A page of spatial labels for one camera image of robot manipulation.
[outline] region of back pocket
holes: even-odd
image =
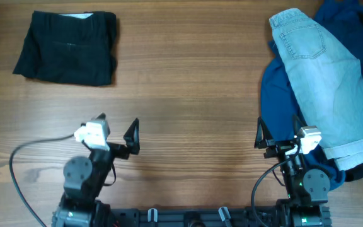
[[[315,59],[326,51],[318,24],[294,28],[280,37],[293,59]]]

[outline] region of denim pants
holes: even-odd
[[[360,61],[298,9],[270,18],[272,35],[307,125],[339,170],[363,163],[363,80]]]

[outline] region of clothing tag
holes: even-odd
[[[93,13],[74,13],[74,14],[66,14],[66,15],[60,15],[60,16],[71,16],[79,19],[86,19],[90,17]]]

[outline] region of wooden table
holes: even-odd
[[[135,117],[141,121],[140,155],[115,161],[117,183],[102,190],[103,202],[140,209],[250,205],[254,183],[275,163],[253,149],[260,82],[274,57],[268,18],[287,8],[313,16],[321,1],[7,2],[0,0],[0,226],[37,225],[9,175],[12,149],[70,134],[100,112],[108,115],[112,142],[121,141]],[[12,75],[33,10],[114,12],[120,35],[113,85]],[[63,191],[63,165],[87,154],[66,141],[24,149],[16,158],[23,193],[47,224]],[[269,175],[256,203],[273,205],[280,198],[285,188]],[[363,226],[363,179],[330,192],[328,205],[334,226]]]

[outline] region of cable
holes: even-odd
[[[257,180],[255,186],[253,187],[253,190],[251,191],[251,210],[253,211],[253,214],[255,215],[257,221],[262,224],[264,227],[268,227],[259,217],[256,211],[256,207],[255,207],[255,194],[256,194],[256,190],[258,185],[260,184],[260,182],[273,170],[275,170],[276,168],[282,166],[283,164],[287,163],[288,161],[292,161],[300,152],[301,150],[301,143],[299,143],[297,145],[297,151],[294,153],[293,156],[291,156],[290,158],[288,158],[287,160],[281,162],[281,163],[277,163],[274,166],[272,166],[271,168],[269,168],[266,172],[263,173],[263,175]]]
[[[278,178],[277,174],[275,174],[274,170],[272,170],[272,174],[274,174],[275,179],[277,179],[278,183],[280,183],[281,186],[285,187],[285,185],[281,182],[281,180]]]
[[[37,216],[37,214],[35,213],[35,211],[30,207],[29,203],[26,201],[25,197],[23,196],[18,182],[16,181],[15,178],[15,174],[13,172],[13,157],[15,156],[15,154],[22,148],[30,146],[32,144],[36,144],[36,143],[47,143],[47,142],[54,142],[54,141],[62,141],[65,139],[69,139],[72,136],[74,136],[73,134],[71,134],[70,136],[64,136],[64,137],[60,137],[60,138],[55,138],[55,139],[40,139],[40,140],[36,140],[36,141],[30,141],[24,144],[21,144],[19,146],[17,146],[11,153],[11,157],[9,158],[9,171],[11,172],[11,177],[12,177],[12,181],[13,181],[13,185],[16,188],[16,191],[19,194],[20,199],[22,200],[22,202],[25,204],[25,206],[28,208],[28,210],[31,212],[31,214],[33,215],[33,217],[35,217],[35,219],[43,226],[43,227],[47,227],[43,221]]]

